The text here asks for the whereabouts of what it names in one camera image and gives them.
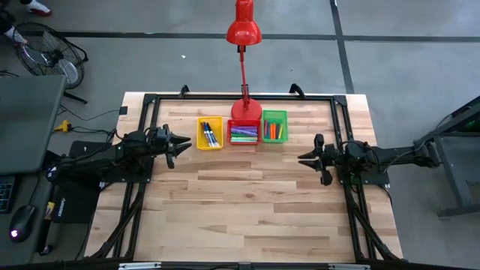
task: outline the computer mouse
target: computer mouse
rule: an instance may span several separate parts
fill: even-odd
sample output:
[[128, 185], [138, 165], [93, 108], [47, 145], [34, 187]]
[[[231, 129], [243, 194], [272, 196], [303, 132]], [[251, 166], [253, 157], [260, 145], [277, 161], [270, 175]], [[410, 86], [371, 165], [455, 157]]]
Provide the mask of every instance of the computer mouse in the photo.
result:
[[30, 236], [34, 217], [35, 207], [33, 205], [24, 205], [15, 211], [8, 231], [13, 243], [24, 242]]

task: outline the person's foot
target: person's foot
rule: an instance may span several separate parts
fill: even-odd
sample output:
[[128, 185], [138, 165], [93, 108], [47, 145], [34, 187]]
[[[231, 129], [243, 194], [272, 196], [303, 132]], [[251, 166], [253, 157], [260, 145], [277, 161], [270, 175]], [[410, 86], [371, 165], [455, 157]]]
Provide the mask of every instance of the person's foot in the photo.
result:
[[10, 30], [6, 31], [4, 34], [15, 43], [22, 43], [22, 44], [28, 43], [28, 41], [25, 38], [23, 38], [23, 36], [18, 31], [15, 31], [14, 27], [10, 28]]
[[52, 15], [52, 11], [44, 4], [37, 2], [37, 0], [31, 0], [30, 4], [26, 5], [27, 11], [38, 16], [48, 17]]

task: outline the concrete floor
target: concrete floor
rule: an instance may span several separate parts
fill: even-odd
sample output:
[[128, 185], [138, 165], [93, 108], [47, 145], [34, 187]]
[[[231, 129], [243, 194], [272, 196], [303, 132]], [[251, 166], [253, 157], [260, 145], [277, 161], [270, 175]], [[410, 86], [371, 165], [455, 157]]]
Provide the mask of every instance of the concrete floor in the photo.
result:
[[[36, 18], [13, 3], [19, 21], [57, 30], [224, 33], [233, 20], [233, 0], [44, 0], [54, 10]], [[337, 0], [345, 35], [480, 35], [475, 0]], [[256, 20], [265, 34], [335, 33], [328, 0], [257, 0]], [[225, 40], [70, 38], [88, 52], [86, 76], [74, 90], [90, 103], [62, 103], [82, 116], [118, 109], [126, 91], [236, 92], [236, 48]], [[355, 93], [366, 94], [381, 147], [407, 146], [444, 115], [480, 94], [480, 43], [346, 42]], [[0, 69], [28, 75], [6, 40]], [[345, 93], [336, 41], [264, 40], [248, 48], [247, 79], [253, 92], [285, 92], [298, 83], [307, 93]], [[111, 130], [115, 113], [75, 125]], [[100, 135], [56, 134], [50, 149], [68, 152], [74, 140]], [[439, 220], [455, 205], [443, 169], [396, 166], [388, 171], [400, 243], [406, 259], [480, 267], [480, 215]], [[56, 226], [57, 247], [38, 261], [75, 257], [86, 226]]]

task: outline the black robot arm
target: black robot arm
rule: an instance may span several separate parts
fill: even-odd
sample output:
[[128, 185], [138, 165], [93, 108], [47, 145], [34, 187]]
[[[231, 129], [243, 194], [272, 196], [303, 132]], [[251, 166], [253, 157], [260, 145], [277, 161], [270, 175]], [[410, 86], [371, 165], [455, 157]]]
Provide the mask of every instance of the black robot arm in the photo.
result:
[[112, 170], [121, 170], [141, 175], [146, 158], [165, 155], [168, 167], [172, 169], [176, 158], [191, 146], [190, 138], [170, 132], [167, 124], [162, 128], [151, 128], [148, 133], [138, 130], [125, 134], [121, 142], [106, 145], [91, 154], [77, 157], [63, 157], [47, 170], [47, 179], [52, 183], [60, 179], [94, 177], [102, 179]]
[[324, 145], [323, 135], [317, 134], [313, 140], [313, 151], [298, 156], [298, 162], [317, 172], [322, 172], [323, 185], [332, 183], [332, 175], [327, 167], [339, 167], [342, 173], [355, 178], [380, 178], [391, 165], [415, 164], [420, 167], [435, 168], [441, 164], [434, 145], [424, 142], [421, 145], [401, 148], [380, 148], [367, 142], [346, 141], [340, 148], [334, 144]]

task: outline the green container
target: green container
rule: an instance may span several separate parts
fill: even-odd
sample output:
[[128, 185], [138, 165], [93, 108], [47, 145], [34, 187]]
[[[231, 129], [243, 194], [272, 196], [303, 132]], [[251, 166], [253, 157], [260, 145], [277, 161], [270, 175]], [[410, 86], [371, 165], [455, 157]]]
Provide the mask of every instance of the green container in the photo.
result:
[[[284, 110], [264, 109], [262, 112], [262, 138], [264, 143], [283, 143], [288, 140], [288, 113]], [[283, 125], [280, 139], [270, 139], [265, 136], [265, 120], [268, 123]]]

